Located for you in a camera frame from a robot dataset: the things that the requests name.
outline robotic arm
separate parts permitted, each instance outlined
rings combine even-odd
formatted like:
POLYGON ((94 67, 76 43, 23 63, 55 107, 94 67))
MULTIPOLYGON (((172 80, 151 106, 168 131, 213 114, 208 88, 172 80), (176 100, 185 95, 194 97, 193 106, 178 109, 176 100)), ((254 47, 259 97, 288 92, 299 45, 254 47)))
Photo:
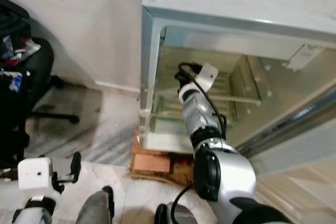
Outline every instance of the robotic arm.
MULTIPOLYGON (((202 67, 188 65, 194 70, 202 67)), ((194 188, 208 201, 219 223, 291 223, 277 209, 254 200, 256 177, 250 162, 226 142, 225 132, 220 132, 213 119, 201 89, 207 92, 217 74, 216 68, 205 64, 193 82, 181 67, 175 76, 181 85, 178 96, 194 149, 194 188)))

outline tiled floor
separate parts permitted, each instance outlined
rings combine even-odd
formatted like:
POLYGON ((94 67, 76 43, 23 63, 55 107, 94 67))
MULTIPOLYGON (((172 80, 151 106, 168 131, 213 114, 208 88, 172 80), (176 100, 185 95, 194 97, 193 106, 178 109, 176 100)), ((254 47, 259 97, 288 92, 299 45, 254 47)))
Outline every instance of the tiled floor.
POLYGON ((67 158, 80 151, 86 161, 128 165, 138 124, 139 102, 136 98, 66 85, 62 90, 52 89, 36 109, 76 114, 80 123, 29 119, 26 131, 30 135, 30 144, 26 157, 46 154, 67 158))

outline white plastic part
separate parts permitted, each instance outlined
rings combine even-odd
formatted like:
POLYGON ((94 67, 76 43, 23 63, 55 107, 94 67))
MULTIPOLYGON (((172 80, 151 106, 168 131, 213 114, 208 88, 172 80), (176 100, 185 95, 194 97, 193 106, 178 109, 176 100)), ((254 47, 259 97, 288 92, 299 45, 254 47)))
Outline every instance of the white plastic part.
POLYGON ((56 203, 60 193, 52 185, 51 160, 47 157, 28 158, 21 161, 18 166, 18 185, 22 193, 23 204, 31 198, 46 196, 56 203))
MULTIPOLYGON (((209 91, 209 89, 214 84, 217 75, 218 75, 218 69, 217 68, 210 65, 209 63, 204 63, 201 71, 199 72, 199 74, 197 75, 195 80, 202 87, 202 89, 205 92, 207 92, 207 91, 209 91)), ((182 98, 183 94, 188 90, 198 90, 198 91, 200 91, 200 89, 193 82, 191 82, 187 85, 184 85, 178 93, 179 94, 178 98, 179 98, 181 103, 183 103, 183 98, 182 98)))

